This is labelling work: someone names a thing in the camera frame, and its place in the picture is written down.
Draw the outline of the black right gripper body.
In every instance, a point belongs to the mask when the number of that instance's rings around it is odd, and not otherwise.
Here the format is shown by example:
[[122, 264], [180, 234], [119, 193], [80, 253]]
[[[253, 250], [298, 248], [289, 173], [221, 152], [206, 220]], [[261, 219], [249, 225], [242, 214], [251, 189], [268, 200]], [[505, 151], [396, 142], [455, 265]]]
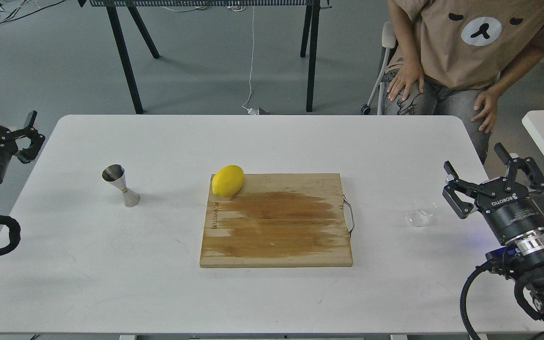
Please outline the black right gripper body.
[[482, 183], [483, 192], [475, 198], [478, 211], [502, 246], [534, 230], [544, 233], [544, 215], [527, 187], [513, 183], [507, 191], [506, 183], [500, 178]]

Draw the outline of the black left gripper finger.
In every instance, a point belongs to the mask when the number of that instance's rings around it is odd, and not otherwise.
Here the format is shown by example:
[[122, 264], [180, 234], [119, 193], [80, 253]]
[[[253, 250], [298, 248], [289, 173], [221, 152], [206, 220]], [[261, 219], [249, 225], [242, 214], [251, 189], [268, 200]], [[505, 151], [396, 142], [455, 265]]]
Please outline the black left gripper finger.
[[28, 138], [28, 140], [30, 140], [28, 148], [21, 149], [15, 153], [15, 156], [23, 164], [28, 164], [34, 161], [45, 142], [45, 136], [40, 134], [37, 131], [37, 128], [34, 126], [36, 118], [37, 111], [33, 110], [29, 112], [25, 122], [26, 125], [22, 129], [12, 131], [9, 134], [9, 137], [12, 140], [18, 140], [20, 138]]

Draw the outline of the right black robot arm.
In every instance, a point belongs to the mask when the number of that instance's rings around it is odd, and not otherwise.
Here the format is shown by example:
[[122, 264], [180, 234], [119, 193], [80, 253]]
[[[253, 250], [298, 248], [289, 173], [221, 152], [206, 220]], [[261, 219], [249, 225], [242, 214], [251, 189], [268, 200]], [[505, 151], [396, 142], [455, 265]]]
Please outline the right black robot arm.
[[461, 219], [480, 212], [501, 245], [486, 253], [485, 263], [468, 276], [460, 293], [460, 317], [473, 340], [480, 336], [467, 314], [467, 295], [484, 272], [514, 280], [517, 304], [529, 317], [544, 323], [544, 215], [530, 196], [544, 191], [544, 175], [533, 158], [508, 153], [500, 143], [494, 150], [507, 173], [485, 183], [465, 181], [451, 162], [444, 163], [447, 181], [442, 195], [447, 203]]

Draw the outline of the person left hand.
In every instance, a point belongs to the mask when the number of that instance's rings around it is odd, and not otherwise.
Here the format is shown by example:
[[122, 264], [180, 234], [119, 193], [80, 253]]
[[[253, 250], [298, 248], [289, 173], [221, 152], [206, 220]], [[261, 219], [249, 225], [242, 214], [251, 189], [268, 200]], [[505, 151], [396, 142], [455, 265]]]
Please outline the person left hand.
[[501, 94], [499, 91], [489, 88], [478, 94], [474, 103], [475, 115], [470, 119], [471, 123], [480, 123], [478, 131], [491, 134], [497, 121], [497, 105]]

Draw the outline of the person right hand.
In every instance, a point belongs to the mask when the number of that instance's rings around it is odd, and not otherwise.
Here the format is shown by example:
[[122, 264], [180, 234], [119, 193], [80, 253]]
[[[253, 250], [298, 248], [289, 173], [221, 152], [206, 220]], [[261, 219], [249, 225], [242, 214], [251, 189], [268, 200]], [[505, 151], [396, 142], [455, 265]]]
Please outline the person right hand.
[[421, 62], [416, 60], [405, 60], [395, 77], [387, 87], [387, 98], [395, 101], [402, 93], [402, 101], [406, 101], [413, 88], [417, 88], [419, 94], [425, 92], [425, 73]]

